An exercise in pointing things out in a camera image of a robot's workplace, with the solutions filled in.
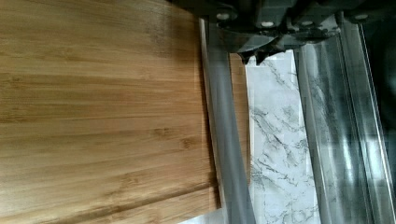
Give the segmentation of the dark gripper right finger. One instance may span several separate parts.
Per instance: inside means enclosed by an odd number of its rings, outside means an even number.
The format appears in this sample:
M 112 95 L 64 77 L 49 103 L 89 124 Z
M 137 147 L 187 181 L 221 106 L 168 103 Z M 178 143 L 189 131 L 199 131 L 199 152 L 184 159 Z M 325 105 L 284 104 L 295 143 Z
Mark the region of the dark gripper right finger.
M 255 52 L 256 64 L 260 65 L 266 58 L 278 53 L 286 52 L 289 49 L 297 49 L 304 44 L 292 35 L 282 35 L 270 43 L 259 47 Z

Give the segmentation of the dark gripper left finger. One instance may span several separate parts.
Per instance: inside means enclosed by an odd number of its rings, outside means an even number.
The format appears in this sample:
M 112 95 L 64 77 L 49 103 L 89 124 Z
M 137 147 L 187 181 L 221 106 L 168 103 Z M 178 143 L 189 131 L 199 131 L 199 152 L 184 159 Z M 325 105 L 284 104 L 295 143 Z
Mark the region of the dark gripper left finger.
M 247 64 L 254 52 L 276 39 L 274 36 L 261 33 L 242 33 L 228 29 L 218 28 L 218 58 L 222 61 L 229 60 L 229 53 L 237 54 L 243 64 Z

